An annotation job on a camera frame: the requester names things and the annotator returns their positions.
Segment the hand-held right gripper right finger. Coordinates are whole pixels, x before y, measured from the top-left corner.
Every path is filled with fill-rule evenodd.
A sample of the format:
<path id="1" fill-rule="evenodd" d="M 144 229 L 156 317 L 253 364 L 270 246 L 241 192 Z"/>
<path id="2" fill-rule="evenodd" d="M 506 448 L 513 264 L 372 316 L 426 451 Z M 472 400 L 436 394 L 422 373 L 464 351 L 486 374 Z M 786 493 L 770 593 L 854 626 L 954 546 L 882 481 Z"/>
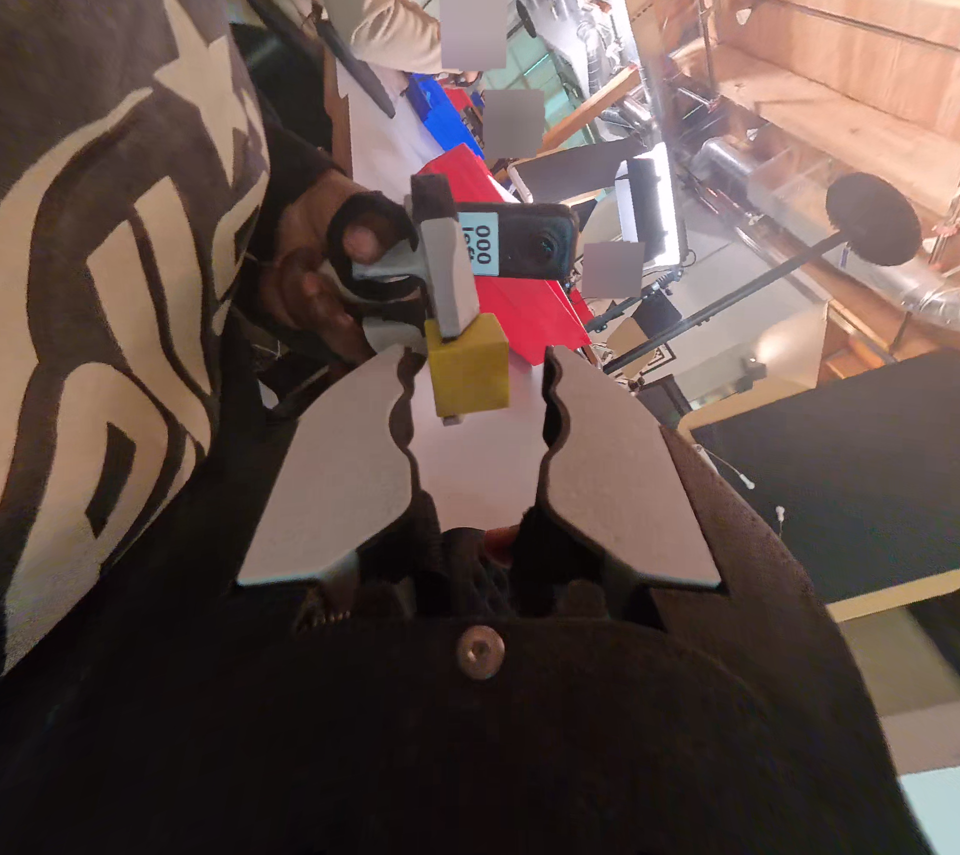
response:
<path id="1" fill-rule="evenodd" d="M 722 574 L 657 419 L 564 346 L 545 355 L 542 397 L 534 573 L 556 594 L 598 585 L 612 616 L 636 612 L 641 592 L 722 599 Z"/>

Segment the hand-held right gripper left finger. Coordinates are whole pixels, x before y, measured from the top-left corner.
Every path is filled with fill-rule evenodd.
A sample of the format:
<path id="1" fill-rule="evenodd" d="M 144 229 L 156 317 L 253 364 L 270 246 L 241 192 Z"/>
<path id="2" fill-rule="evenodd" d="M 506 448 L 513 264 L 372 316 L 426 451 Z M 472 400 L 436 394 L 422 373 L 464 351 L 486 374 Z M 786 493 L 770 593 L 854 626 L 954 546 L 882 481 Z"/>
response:
<path id="1" fill-rule="evenodd" d="M 298 419 L 236 576 L 240 588 L 311 583 L 334 605 L 351 602 L 361 549 L 407 523 L 423 494 L 410 444 L 424 362 L 390 347 Z"/>

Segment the yellow block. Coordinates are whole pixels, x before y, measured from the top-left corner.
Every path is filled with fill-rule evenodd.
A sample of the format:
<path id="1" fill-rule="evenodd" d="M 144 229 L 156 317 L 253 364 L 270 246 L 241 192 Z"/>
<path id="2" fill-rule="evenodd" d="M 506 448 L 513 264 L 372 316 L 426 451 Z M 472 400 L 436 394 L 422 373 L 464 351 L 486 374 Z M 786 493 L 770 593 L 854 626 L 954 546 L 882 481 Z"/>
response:
<path id="1" fill-rule="evenodd" d="M 478 314 L 448 340 L 438 321 L 427 318 L 425 337 L 437 417 L 462 419 L 509 408 L 510 346 L 495 314 Z"/>

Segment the blue plastic bin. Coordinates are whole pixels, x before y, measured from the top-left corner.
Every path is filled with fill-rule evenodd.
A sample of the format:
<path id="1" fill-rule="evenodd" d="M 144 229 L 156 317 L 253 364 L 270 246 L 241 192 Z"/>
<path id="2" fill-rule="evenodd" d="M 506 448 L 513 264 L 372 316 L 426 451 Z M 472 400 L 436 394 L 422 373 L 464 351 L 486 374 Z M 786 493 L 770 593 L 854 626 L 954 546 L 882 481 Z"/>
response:
<path id="1" fill-rule="evenodd" d="M 433 76 L 411 73 L 404 95 L 414 114 L 444 152 L 459 146 L 484 159 L 477 139 L 479 119 L 466 90 L 449 89 Z"/>

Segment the person's left forearm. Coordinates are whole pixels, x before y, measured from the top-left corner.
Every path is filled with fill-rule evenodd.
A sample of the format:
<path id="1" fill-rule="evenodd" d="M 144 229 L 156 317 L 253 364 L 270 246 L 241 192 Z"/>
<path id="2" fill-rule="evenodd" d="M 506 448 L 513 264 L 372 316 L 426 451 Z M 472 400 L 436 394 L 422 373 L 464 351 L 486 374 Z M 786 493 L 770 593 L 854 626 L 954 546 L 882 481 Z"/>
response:
<path id="1" fill-rule="evenodd" d="M 288 129 L 274 112 L 265 109 L 261 114 L 270 174 L 256 229 L 269 233 L 283 212 L 323 177 L 347 174 L 329 153 Z"/>

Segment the person's left hand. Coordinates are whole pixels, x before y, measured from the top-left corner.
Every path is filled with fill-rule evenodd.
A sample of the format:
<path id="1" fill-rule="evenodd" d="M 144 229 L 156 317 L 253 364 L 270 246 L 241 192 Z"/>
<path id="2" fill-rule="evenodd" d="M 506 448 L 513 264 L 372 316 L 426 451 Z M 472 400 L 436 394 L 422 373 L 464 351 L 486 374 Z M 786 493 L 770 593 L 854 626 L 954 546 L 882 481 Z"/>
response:
<path id="1" fill-rule="evenodd" d="M 338 285 L 322 273 L 328 232 L 339 209 L 365 189 L 330 170 L 286 207 L 273 238 L 270 261 L 261 269 L 259 296 L 271 318 L 320 339 L 348 364 L 374 356 L 362 326 L 351 315 Z"/>

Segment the red plastic bin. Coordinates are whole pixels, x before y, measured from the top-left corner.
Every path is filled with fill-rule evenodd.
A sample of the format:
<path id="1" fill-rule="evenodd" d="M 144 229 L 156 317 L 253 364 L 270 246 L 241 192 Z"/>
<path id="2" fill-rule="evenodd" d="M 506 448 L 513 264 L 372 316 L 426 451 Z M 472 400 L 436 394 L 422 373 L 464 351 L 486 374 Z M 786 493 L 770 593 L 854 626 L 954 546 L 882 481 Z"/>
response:
<path id="1" fill-rule="evenodd" d="M 444 175 L 459 203 L 516 203 L 464 144 L 441 153 L 420 173 Z M 548 347 L 561 345 L 577 351 L 591 344 L 558 282 L 478 277 L 477 290 L 481 311 L 497 317 L 510 349 L 532 367 L 544 362 Z"/>

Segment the black flag panel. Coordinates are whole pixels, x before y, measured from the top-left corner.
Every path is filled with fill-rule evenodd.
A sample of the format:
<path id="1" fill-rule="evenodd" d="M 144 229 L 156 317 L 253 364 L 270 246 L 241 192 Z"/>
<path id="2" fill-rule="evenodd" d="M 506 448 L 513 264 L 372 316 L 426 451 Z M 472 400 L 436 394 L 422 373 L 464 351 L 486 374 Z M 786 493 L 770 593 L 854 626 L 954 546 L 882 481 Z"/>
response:
<path id="1" fill-rule="evenodd" d="M 638 136 L 597 141 L 515 162 L 508 175 L 526 203 L 565 203 L 612 188 L 620 165 L 645 151 Z"/>

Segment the bright light panel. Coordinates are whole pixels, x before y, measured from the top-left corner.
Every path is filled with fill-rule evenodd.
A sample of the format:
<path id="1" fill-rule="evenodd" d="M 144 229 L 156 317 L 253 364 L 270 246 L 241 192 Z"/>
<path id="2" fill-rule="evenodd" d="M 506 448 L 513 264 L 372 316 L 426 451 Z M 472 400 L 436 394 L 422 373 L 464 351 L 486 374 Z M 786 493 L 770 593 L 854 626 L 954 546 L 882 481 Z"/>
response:
<path id="1" fill-rule="evenodd" d="M 686 229 L 678 216 L 673 170 L 659 141 L 623 161 L 613 183 L 621 240 L 644 248 L 647 271 L 672 270 L 687 258 Z"/>

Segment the black boom pole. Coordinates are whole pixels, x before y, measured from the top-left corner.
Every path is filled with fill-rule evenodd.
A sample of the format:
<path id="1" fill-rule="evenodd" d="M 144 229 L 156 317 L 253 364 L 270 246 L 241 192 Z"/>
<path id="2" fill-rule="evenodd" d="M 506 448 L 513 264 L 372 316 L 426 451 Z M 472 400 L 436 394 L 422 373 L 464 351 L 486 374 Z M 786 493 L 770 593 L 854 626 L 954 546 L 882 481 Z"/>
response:
<path id="1" fill-rule="evenodd" d="M 805 266 L 809 262 L 819 259 L 833 249 L 837 249 L 845 245 L 848 241 L 849 240 L 844 236 L 843 233 L 836 232 L 827 238 L 816 242 L 812 246 L 803 246 L 798 251 L 798 254 L 795 254 L 785 261 L 782 261 L 780 264 L 770 268 L 763 274 L 750 280 L 744 285 L 738 286 L 738 288 L 709 303 L 690 316 L 680 319 L 669 328 L 664 329 L 657 335 L 648 338 L 646 341 L 630 349 L 628 352 L 625 352 L 603 363 L 600 370 L 607 376 L 616 375 L 618 371 L 624 369 L 625 367 L 629 367 L 643 356 L 653 352 L 663 345 L 671 343 L 673 340 L 677 339 L 678 336 L 708 323 L 713 318 L 737 305 L 741 301 L 763 291 L 767 287 L 773 285 L 775 282 L 780 281 L 786 278 L 786 276 L 798 271 L 801 267 Z"/>

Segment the black board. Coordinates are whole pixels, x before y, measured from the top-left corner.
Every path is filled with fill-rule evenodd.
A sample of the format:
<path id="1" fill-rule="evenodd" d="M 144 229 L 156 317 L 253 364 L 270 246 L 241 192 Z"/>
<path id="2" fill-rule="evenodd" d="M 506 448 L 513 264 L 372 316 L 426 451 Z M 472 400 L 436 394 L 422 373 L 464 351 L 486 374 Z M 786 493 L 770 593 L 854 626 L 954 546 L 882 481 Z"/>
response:
<path id="1" fill-rule="evenodd" d="M 838 621 L 958 587 L 959 356 L 944 349 L 691 429 Z"/>

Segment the black fuzzy microphone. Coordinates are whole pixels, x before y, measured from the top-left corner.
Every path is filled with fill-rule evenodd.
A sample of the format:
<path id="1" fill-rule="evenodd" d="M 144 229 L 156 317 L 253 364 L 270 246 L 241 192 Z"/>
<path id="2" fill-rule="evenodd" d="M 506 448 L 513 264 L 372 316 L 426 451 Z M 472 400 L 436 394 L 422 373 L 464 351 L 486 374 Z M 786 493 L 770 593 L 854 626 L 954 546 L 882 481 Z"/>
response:
<path id="1" fill-rule="evenodd" d="M 830 224 L 867 263 L 894 268 L 921 248 L 921 223 L 912 204 L 881 177 L 844 174 L 828 187 L 824 205 Z"/>

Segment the dark printed shirt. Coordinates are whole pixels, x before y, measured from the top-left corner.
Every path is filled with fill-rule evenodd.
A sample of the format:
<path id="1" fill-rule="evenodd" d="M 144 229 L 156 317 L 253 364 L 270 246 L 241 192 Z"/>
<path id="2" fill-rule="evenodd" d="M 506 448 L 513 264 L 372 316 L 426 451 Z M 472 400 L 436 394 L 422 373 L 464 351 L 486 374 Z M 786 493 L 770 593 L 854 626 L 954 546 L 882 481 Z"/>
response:
<path id="1" fill-rule="evenodd" d="M 2 674 L 210 451 L 270 178 L 226 0 L 1 0 Z"/>

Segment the silver air duct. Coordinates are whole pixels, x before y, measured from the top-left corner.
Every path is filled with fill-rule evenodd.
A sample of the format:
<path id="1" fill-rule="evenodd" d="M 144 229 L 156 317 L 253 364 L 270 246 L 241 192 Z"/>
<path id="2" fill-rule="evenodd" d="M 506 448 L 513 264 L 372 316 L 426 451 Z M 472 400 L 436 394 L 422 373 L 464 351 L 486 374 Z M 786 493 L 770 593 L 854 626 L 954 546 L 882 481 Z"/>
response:
<path id="1" fill-rule="evenodd" d="M 749 214 L 765 217 L 808 247 L 838 232 L 826 212 L 826 193 L 838 177 L 850 174 L 829 161 L 802 165 L 794 149 L 760 161 L 719 137 L 702 144 L 690 162 L 690 172 Z M 958 331 L 958 282 L 935 269 L 921 249 L 922 244 L 911 261 L 882 267 L 863 261 L 845 243 L 824 254 L 823 260 L 901 312 L 943 330 Z"/>

